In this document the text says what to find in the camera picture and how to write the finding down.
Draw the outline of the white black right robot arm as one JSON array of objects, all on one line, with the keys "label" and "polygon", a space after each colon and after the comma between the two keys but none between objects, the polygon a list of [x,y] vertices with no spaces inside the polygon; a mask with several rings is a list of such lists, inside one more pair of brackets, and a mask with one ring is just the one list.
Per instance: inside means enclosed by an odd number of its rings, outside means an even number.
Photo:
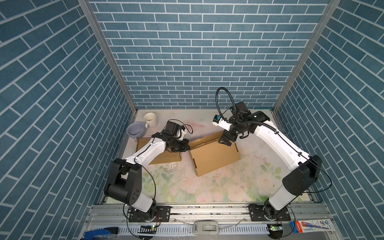
[{"label": "white black right robot arm", "polygon": [[264,203],[266,219],[274,221],[279,218],[287,211],[288,204],[318,180],[323,160],[317,155],[310,156],[296,146],[262,111],[253,114],[250,111],[241,111],[239,120],[235,116],[226,120],[221,115],[215,115],[213,125],[224,129],[219,143],[227,146],[231,146],[238,135],[241,139],[246,137],[244,133],[256,135],[278,154],[290,170],[282,179],[282,185]]}]

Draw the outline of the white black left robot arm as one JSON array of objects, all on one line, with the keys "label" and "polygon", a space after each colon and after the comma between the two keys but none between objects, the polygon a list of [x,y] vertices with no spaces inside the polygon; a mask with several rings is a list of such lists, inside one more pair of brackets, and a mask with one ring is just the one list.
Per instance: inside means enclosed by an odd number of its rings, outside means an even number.
[{"label": "white black left robot arm", "polygon": [[142,193],[142,170],[165,151],[189,151],[186,133],[192,134],[193,128],[183,122],[178,124],[178,120],[168,120],[162,131],[153,134],[149,142],[133,155],[115,159],[109,166],[104,194],[131,207],[143,221],[153,220],[158,215],[156,200]]}]

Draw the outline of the brown cardboard box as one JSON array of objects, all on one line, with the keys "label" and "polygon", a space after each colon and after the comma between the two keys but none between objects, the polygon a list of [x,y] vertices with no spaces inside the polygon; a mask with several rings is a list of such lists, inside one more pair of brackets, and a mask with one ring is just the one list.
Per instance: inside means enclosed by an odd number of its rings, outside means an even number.
[{"label": "brown cardboard box", "polygon": [[[151,138],[141,138],[141,139],[138,139],[136,151],[138,151],[139,149],[144,147],[150,141],[150,139]],[[151,162],[151,165],[154,165],[154,164],[176,163],[176,162],[180,162],[181,160],[182,160],[181,153],[171,153],[171,152],[165,151],[165,152],[161,153],[160,155],[158,155]]]},{"label": "brown cardboard box", "polygon": [[227,146],[219,143],[222,132],[189,142],[190,156],[198,177],[235,163],[241,155],[235,143]]}]

